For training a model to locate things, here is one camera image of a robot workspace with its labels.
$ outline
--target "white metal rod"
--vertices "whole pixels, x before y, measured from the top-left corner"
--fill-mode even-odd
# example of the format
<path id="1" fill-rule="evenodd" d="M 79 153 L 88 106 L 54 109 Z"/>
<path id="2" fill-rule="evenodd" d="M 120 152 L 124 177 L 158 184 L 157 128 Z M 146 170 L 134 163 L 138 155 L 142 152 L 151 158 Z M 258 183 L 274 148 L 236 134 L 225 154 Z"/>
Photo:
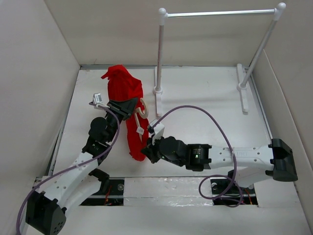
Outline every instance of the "white metal rod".
<path id="1" fill-rule="evenodd" d="M 249 78 L 250 78 L 250 76 L 252 74 L 252 71 L 253 71 L 254 67 L 256 66 L 256 63 L 258 62 L 258 59 L 259 59 L 259 57 L 260 57 L 260 55 L 261 55 L 265 45 L 267 44 L 267 42 L 269 40 L 269 37 L 270 37 L 270 35 L 271 35 L 271 33 L 272 33 L 276 23 L 277 23 L 277 21 L 272 21 L 270 23 L 270 25 L 268 27 L 268 30 L 266 31 L 266 34 L 264 35 L 264 37 L 263 37 L 263 39 L 262 39 L 262 41 L 261 41 L 261 43 L 259 45 L 259 48 L 257 49 L 257 51 L 256 51 L 256 53 L 255 53 L 255 55 L 254 55 L 254 57 L 252 59 L 252 62 L 250 64 L 250 66 L 249 66 L 249 69 L 248 69 L 248 71 L 246 73 L 246 76 L 245 76 L 244 80 L 241 83 L 241 87 L 242 88 L 246 87 L 246 83 L 248 82 L 248 80 L 249 80 Z"/>
<path id="2" fill-rule="evenodd" d="M 158 30 L 158 54 L 157 54 L 157 71 L 156 71 L 156 87 L 155 87 L 156 92 L 161 91 L 163 32 L 164 32 L 164 25 L 160 25 L 159 30 Z"/>
<path id="3" fill-rule="evenodd" d="M 213 11 L 213 12 L 195 12 L 195 13 L 168 13 L 167 18 L 178 17 L 197 17 L 197 16 L 233 16 L 233 15 L 273 15 L 275 9 L 268 10 L 248 10 L 248 11 Z"/>
<path id="4" fill-rule="evenodd" d="M 244 78 L 244 80 L 242 81 L 242 83 L 238 84 L 238 87 L 237 89 L 246 89 L 246 84 L 252 74 L 252 71 L 254 69 L 254 67 L 256 66 L 256 63 L 258 62 L 258 59 L 264 49 L 264 47 L 266 46 L 268 40 L 269 40 L 269 37 L 270 35 L 272 34 L 272 31 L 274 30 L 275 28 L 275 25 L 277 23 L 277 21 L 279 20 L 279 18 L 282 16 L 284 10 L 286 9 L 286 4 L 281 2 L 279 3 L 276 8 L 275 8 L 275 13 L 274 13 L 274 18 L 272 20 L 272 22 L 270 23 L 269 27 L 268 27 L 268 30 L 266 31 L 260 45 L 259 45 L 259 48 L 257 49 L 257 51 L 255 52 L 254 54 L 254 57 L 251 61 L 251 64 L 249 66 L 249 69 L 246 73 L 246 76 Z"/>

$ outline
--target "white wall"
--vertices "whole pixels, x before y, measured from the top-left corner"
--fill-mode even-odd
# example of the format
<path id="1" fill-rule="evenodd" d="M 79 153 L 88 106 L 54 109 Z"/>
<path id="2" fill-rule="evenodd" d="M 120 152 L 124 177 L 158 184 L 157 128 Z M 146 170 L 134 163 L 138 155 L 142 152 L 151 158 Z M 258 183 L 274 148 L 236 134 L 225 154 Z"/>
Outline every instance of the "white wall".
<path id="1" fill-rule="evenodd" d="M 293 0 L 270 38 L 254 76 L 277 138 L 293 148 L 296 186 L 313 231 L 313 1 Z"/>
<path id="2" fill-rule="evenodd" d="M 280 0 L 45 0 L 80 64 L 157 64 L 158 14 L 274 8 Z M 164 64 L 249 65 L 272 16 L 168 19 Z"/>
<path id="3" fill-rule="evenodd" d="M 0 234 L 47 165 L 79 65 L 43 0 L 0 0 Z"/>

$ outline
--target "tag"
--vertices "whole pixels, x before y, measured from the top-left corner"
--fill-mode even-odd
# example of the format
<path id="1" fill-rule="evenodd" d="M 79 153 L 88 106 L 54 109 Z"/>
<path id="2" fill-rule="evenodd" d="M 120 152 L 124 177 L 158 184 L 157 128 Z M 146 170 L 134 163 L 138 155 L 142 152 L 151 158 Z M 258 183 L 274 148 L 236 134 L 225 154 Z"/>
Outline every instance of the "tag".
<path id="1" fill-rule="evenodd" d="M 141 134 L 141 135 L 143 135 L 143 133 L 145 132 L 145 130 L 142 128 L 142 127 L 137 127 L 137 131 L 136 131 L 137 133 L 139 133 L 139 134 Z"/>
<path id="2" fill-rule="evenodd" d="M 93 102 L 94 102 L 94 104 L 101 104 L 102 103 L 102 98 L 101 98 L 100 93 L 93 94 Z"/>

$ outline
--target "white hanger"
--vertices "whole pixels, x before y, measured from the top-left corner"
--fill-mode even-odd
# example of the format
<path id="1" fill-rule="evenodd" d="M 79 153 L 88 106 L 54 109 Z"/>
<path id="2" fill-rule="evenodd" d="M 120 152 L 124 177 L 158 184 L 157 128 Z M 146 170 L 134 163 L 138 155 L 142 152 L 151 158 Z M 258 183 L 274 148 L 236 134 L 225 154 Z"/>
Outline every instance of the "white hanger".
<path id="1" fill-rule="evenodd" d="M 149 115 L 149 111 L 148 111 L 148 107 L 145 103 L 145 101 L 143 100 L 143 98 L 140 98 L 140 102 L 142 103 L 143 107 L 145 108 L 144 112 L 141 110 L 141 108 L 136 108 L 135 112 L 134 112 L 134 117 L 135 117 L 135 121 L 136 121 L 136 125 L 137 125 L 137 132 L 139 133 L 139 138 L 142 142 L 142 135 L 144 133 L 144 129 L 140 126 L 139 123 L 139 119 L 137 114 L 139 114 L 141 116 L 141 118 L 146 119 Z"/>

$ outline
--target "screw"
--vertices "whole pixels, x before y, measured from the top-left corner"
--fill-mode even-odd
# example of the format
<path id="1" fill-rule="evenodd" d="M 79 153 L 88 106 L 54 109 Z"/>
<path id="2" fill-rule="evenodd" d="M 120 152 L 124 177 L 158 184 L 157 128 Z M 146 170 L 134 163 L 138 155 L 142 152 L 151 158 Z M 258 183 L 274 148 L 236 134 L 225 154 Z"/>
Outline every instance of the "screw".
<path id="1" fill-rule="evenodd" d="M 217 183 L 211 183 L 211 188 L 213 189 L 213 190 L 217 190 Z"/>
<path id="2" fill-rule="evenodd" d="M 123 190 L 124 190 L 124 185 L 123 185 L 123 184 L 119 184 L 119 185 L 117 186 L 117 190 L 123 191 Z"/>

